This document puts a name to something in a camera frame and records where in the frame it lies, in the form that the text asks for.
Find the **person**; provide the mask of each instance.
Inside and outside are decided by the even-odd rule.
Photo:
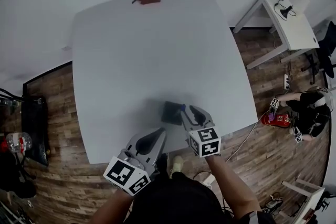
[[[217,197],[209,188],[181,173],[183,160],[177,156],[174,158],[171,179],[166,170],[161,168],[160,175],[135,196],[132,212],[126,220],[133,197],[116,190],[89,223],[119,224],[125,220],[126,224],[275,224],[270,214],[261,212],[252,190],[219,155],[208,156],[205,159],[235,219],[222,211]]]
[[[302,139],[312,141],[324,129],[331,117],[330,108],[327,106],[324,95],[317,91],[288,93],[277,97],[281,106],[289,106],[298,113],[294,127],[302,133]]]

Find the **water bottle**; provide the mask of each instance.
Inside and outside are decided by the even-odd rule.
[[[9,133],[1,143],[1,151],[9,150],[12,153],[22,153],[31,149],[33,142],[27,133]]]

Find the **black chair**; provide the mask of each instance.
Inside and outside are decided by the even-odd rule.
[[[305,54],[310,66],[301,68],[302,72],[311,69],[313,76],[313,82],[310,82],[311,85],[315,84],[315,75],[322,69],[330,78],[334,78],[333,65],[329,58],[336,48],[336,26],[333,22],[330,22],[324,39],[319,41],[319,46],[320,48],[316,49],[316,52],[320,63],[314,62],[313,54]]]

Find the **person sitting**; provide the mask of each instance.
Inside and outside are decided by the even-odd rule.
[[[331,111],[326,101],[328,96],[322,89],[288,93],[277,97],[277,99],[281,106],[289,106],[299,114],[298,119],[294,122],[294,127],[299,129],[302,139],[305,141],[310,142],[317,137],[331,117]]]

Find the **white table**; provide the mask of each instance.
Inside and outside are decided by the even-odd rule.
[[[295,217],[289,217],[283,211],[280,211],[279,214],[282,215],[287,220],[289,220],[289,223],[291,223],[291,224],[303,224],[303,223],[305,223],[305,220],[303,220],[303,217],[307,214],[309,209],[315,210],[316,205],[319,202],[319,200],[320,200],[320,198],[321,198],[321,196],[324,192],[324,188],[320,187],[320,186],[317,186],[315,184],[300,180],[300,179],[296,179],[296,182],[300,183],[300,184],[303,184],[305,186],[308,186],[308,187],[314,189],[315,191],[311,193],[311,192],[306,191],[302,188],[294,186],[294,185],[292,185],[292,184],[290,184],[286,181],[283,181],[282,184],[285,185],[286,187],[307,196],[308,201],[306,201],[306,203],[301,206],[300,210],[297,212]]]
[[[281,59],[281,62],[288,61],[294,57],[299,56],[307,52],[310,49],[318,48],[316,37],[313,30],[304,14],[291,16],[288,15],[287,20],[283,20],[278,14],[280,10],[283,9],[280,5],[274,7],[274,4],[278,0],[258,0],[256,4],[246,13],[246,15],[239,21],[236,27],[233,29],[234,33],[238,33],[242,27],[248,22],[252,17],[253,13],[263,5],[271,18],[275,29],[278,31],[279,37],[282,41],[282,45],[272,50],[271,52],[265,54],[264,56],[258,58],[252,63],[246,66],[247,69],[251,69],[260,65],[263,62],[281,54],[286,50],[298,50],[292,53],[290,56]],[[289,7],[291,4],[289,0],[280,1],[280,3]]]
[[[208,111],[221,135],[257,121],[246,70],[215,0],[113,0],[75,18],[73,75],[90,163],[109,162],[149,127],[164,151],[187,147],[182,126],[161,122],[165,101]]]

